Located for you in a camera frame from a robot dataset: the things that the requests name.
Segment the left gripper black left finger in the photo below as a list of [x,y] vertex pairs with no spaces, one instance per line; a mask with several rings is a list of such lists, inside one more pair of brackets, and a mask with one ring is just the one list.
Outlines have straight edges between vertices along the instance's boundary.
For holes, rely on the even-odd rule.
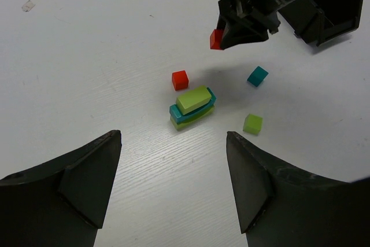
[[93,246],[121,154],[121,132],[1,179],[1,246]]

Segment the red cube block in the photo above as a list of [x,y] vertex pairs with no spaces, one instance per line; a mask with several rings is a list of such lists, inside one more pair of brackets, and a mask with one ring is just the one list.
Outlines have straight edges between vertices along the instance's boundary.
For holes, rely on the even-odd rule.
[[172,84],[175,91],[180,91],[188,88],[189,79],[185,70],[172,73]]
[[220,44],[222,41],[224,30],[215,29],[210,35],[210,49],[212,50],[221,50]]

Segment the teal small cube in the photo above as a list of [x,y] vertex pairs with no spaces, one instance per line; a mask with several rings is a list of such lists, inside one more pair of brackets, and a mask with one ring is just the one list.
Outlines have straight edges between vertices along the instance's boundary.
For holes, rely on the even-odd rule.
[[258,87],[268,76],[268,74],[269,73],[264,68],[258,66],[247,78],[247,82],[254,87]]

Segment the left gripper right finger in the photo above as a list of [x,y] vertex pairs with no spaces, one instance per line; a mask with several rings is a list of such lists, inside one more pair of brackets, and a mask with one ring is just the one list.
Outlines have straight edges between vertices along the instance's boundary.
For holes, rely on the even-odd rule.
[[227,134],[241,233],[249,246],[368,246],[369,179],[341,182]]

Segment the teal arch block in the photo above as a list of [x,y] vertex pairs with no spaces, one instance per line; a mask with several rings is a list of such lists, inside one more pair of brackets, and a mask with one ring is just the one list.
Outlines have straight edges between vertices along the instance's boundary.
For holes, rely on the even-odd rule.
[[206,105],[204,105],[204,106],[202,106],[202,107],[200,107],[200,108],[198,108],[198,109],[196,109],[196,110],[194,110],[194,111],[192,111],[192,112],[190,112],[186,115],[183,115],[181,113],[181,111],[179,110],[179,108],[176,105],[176,102],[175,102],[175,104],[173,104],[169,107],[169,113],[175,119],[175,122],[181,123],[185,120],[188,120],[189,118],[191,118],[193,116],[199,116],[201,112],[204,112],[205,110],[209,109],[212,105],[215,104],[215,102],[217,100],[215,94],[213,93],[213,91],[209,87],[207,87],[207,89],[209,90],[209,92],[212,95],[210,101]]

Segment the lime green small cube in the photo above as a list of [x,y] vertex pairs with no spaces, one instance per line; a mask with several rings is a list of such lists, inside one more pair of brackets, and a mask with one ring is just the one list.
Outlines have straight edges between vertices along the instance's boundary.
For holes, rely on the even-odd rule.
[[249,134],[258,135],[262,129],[262,121],[262,117],[248,114],[243,124],[243,131]]

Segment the black plastic bin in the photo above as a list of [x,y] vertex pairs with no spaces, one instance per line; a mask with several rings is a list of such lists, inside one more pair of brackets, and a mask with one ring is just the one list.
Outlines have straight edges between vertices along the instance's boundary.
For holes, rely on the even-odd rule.
[[317,46],[355,31],[363,0],[296,0],[279,13],[305,43]]

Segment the lime green arch block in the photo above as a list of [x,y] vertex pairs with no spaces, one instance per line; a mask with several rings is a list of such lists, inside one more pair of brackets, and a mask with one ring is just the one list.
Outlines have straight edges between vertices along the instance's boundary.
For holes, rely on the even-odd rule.
[[182,129],[200,121],[204,117],[211,115],[213,113],[214,109],[215,109],[215,106],[212,105],[209,109],[205,110],[204,112],[201,112],[199,116],[193,116],[193,117],[189,118],[188,120],[185,120],[181,123],[175,122],[175,119],[172,116],[170,116],[170,121],[171,121],[172,125],[174,126],[174,128],[177,131],[180,131],[180,130],[182,130]]

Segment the lime green rectangular block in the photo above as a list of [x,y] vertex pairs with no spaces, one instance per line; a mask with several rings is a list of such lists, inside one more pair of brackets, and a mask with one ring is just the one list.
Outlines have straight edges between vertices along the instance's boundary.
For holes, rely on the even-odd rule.
[[206,105],[212,95],[206,86],[199,86],[179,95],[176,99],[176,105],[183,115],[186,115],[204,105]]

